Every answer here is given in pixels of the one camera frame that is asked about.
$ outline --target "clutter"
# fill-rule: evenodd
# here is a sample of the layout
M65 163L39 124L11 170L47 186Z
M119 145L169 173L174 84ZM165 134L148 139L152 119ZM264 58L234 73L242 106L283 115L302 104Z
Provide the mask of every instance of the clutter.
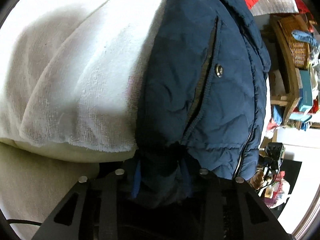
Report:
M310 48L309 43L296 40L292 31L308 31L308 26L300 15L291 15L277 21L290 49L294 66L307 70L309 67Z
M311 51L309 55L309 65L316 66L319 64L319 54L320 54L320 39L317 30L314 29L314 32L311 33L309 31L300 31L300 30L293 30L291 32L294 39L297 41L305 42L310 44Z
M309 129L311 127L311 123L310 122L303 122L302 124L301 124L301 130L304 130L304 131L306 131L307 129Z
M275 130L281 125L283 116L283 107L273 105L272 106L272 116L267 125L267 131L265 137L268 139L273 138Z
M290 197L290 184L284 179L285 172L281 171L275 179L275 182L268 186L265 192L264 202L268 208L275 208L287 202Z
M290 114L290 120L295 120L295 121L301 121L301 122L307 122L311 119L311 115L300 113L300 112L293 112Z
M316 98L316 99L313 100L313 106L312 106L312 108L310 109L310 111L308 112L308 115L314 115L314 114L316 114L318 111L319 111L319 101L318 101L318 98ZM297 107L296 107L292 112L293 112L293 113L303 114L303 113L299 112L299 109L298 109Z

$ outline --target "navy puffer jacket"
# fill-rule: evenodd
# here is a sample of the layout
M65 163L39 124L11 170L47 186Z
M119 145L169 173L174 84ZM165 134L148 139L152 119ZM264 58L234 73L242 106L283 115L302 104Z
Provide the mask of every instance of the navy puffer jacket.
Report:
M244 0L166 1L136 129L135 180L154 206L186 191L188 154L219 177L254 175L269 68Z

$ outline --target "jacket pocket zipper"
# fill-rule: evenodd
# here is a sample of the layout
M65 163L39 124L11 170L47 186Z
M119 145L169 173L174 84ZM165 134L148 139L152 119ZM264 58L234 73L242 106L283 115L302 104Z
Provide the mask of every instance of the jacket pocket zipper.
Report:
M216 17L214 22L214 27L211 31L207 57L201 67L200 78L196 86L194 101L188 113L188 122L185 129L185 133L188 130L188 128L191 126L194 119L198 116L203 99L204 99L204 89L210 73L210 69L212 67L214 48L216 44L217 25L218 25L218 17Z
M240 173L240 169L241 169L242 162L243 162L243 159L244 159L244 153L245 153L245 151L247 149L247 146L248 146L248 144L250 142L252 132L253 132L253 125L251 127L251 131L249 133L249 136L248 136L247 140L245 141L245 144L243 145L243 147L241 149L241 153L240 153L240 156L239 156L238 164L237 164L237 167L235 169L235 172L233 173L232 179L235 179L236 177L238 177L238 175Z

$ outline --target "metal bolt head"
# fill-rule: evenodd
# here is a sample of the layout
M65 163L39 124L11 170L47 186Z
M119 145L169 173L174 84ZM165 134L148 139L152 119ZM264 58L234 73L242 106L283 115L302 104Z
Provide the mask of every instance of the metal bolt head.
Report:
M86 176L81 176L81 177L78 179L78 181L79 181L80 183L85 183L85 182L87 182L87 180L88 180L88 178L87 178Z
M236 177L236 183L244 183L244 178L242 177Z
M218 77L222 77L222 74L223 74L223 67L219 64L216 65L216 68L215 68L215 71L216 71L216 75Z
M124 174L124 169L117 169L115 171L116 175L123 175Z
M201 174L201 175L208 175L208 174L209 174L209 171L208 171L208 169L202 168L202 169L199 170L199 174Z

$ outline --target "white towel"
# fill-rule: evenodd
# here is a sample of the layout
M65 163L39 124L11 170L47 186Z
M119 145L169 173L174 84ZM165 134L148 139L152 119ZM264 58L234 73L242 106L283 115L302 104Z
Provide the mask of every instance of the white towel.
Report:
M0 138L134 149L166 0L21 0L0 29Z

